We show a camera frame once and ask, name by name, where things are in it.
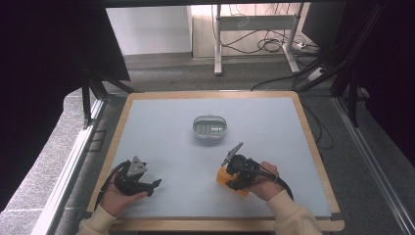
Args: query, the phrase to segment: metal rack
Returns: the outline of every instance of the metal rack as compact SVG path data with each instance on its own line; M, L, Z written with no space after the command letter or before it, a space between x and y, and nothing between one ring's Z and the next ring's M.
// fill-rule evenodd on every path
M294 15L283 16L255 16L250 19L250 23L245 25L238 25L246 17L221 17L221 5L217 5L215 31L216 43L214 53L214 74L222 75L222 44L220 42L221 31L236 31L236 30L290 30L290 36L287 43L282 45L284 54L288 60L291 71L293 73L300 72L299 67L294 60L291 47L293 45L294 37L296 35L297 27L300 22L300 14L303 3L300 3L299 9Z

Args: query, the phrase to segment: person's left hand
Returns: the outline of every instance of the person's left hand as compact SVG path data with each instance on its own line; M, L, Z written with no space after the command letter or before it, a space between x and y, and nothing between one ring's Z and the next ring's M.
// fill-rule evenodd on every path
M128 205L142 198L145 198L148 193L141 192L131 196L125 196L115 187L115 177L116 173L108 185L107 190L104 192L100 205L110 215L118 217Z

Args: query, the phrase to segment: gray floor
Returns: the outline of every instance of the gray floor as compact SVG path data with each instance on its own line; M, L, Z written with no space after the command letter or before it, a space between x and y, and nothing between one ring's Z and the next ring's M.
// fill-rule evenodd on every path
M132 81L125 83L141 91L250 90L258 82L290 74L283 57L230 58L225 60L221 77L213 75L212 60L191 60L187 55L127 57L126 63ZM286 90L292 82L284 79L258 89ZM335 234L403 234L388 201L346 128L334 99L329 95L330 85L329 80L301 93L300 98L305 107L312 111L306 111L306 115L313 133L315 136L322 133L317 145L346 222L345 230ZM50 234L74 234L79 221L89 216L85 210L127 95L107 83L106 87L111 94L101 116L96 120L97 128L74 171ZM409 213L415 214L415 190L412 186L415 185L414 167L365 110L364 102L359 102L357 113L359 131L398 197ZM9 206L1 213L0 234L30 234L82 123L81 94L75 91L66 98L65 112L36 165Z

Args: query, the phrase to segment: metal frame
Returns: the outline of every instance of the metal frame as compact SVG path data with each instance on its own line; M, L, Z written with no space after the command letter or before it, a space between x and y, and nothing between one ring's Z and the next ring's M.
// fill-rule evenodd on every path
M222 44L220 42L221 31L237 31L237 30L289 30L290 37L287 43L282 45L284 54L290 65L293 73L300 72L297 65L291 47L293 46L294 37L296 36L297 28L300 22L300 14L304 3L300 3L300 7L295 15L283 15L283 16L255 16L250 18L250 23L245 25L238 25L246 17L221 17L220 10L221 5L217 5L216 9L216 44L214 52L214 74L222 75Z
M385 201L390 207L403 234L415 234L415 225L413 219L410 217L409 212L403 204L402 200L399 198L391 183L388 181L388 178L379 166L378 161L376 161L376 157L373 155L372 151L367 145L363 135L360 133L359 128L355 127L352 120L348 118L348 110L345 103L343 102L343 99L334 97L333 101L343 121L345 122L354 143L361 153L363 160L366 162L366 165L372 173L375 182L378 184L378 187L384 196Z
M105 103L106 101L95 101L91 112L92 122L87 128L82 129L79 132L75 144L70 151L69 158L67 159L55 187L31 232L32 235L47 234L49 232L85 145L98 125L97 118L103 110Z

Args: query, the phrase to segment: white board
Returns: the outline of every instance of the white board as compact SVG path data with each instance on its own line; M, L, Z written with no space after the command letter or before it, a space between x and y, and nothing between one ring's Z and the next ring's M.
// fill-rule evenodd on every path
M225 118L220 140L201 140L193 121L204 115ZM318 217L331 211L291 98L159 99L133 102L113 166L139 157L148 171L141 181L161 178L152 197L134 203L122 217L269 217L265 203L250 193L241 197L216 183L228 151L258 163L277 165L295 202Z

